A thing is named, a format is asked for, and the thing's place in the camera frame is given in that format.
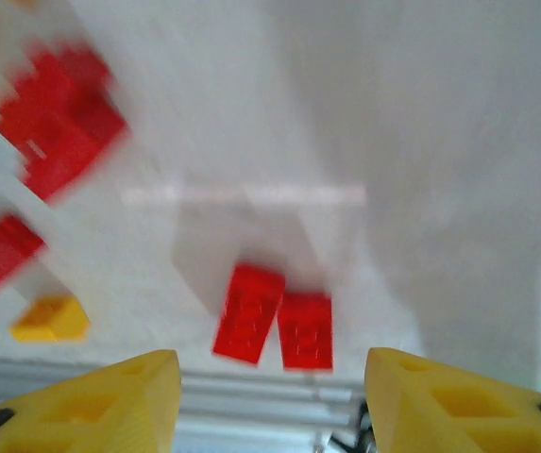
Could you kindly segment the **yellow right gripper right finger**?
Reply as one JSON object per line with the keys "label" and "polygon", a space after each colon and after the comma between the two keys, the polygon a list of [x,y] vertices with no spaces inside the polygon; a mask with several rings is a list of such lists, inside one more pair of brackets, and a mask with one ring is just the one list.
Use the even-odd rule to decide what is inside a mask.
{"label": "yellow right gripper right finger", "polygon": [[541,452],[541,393],[372,348],[365,394],[380,452]]}

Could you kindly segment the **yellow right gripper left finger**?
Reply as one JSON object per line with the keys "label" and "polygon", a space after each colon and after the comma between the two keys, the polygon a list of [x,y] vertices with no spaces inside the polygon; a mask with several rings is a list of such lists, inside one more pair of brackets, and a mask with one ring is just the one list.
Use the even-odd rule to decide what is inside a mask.
{"label": "yellow right gripper left finger", "polygon": [[169,452],[181,395],[157,350],[0,403],[0,452]]}

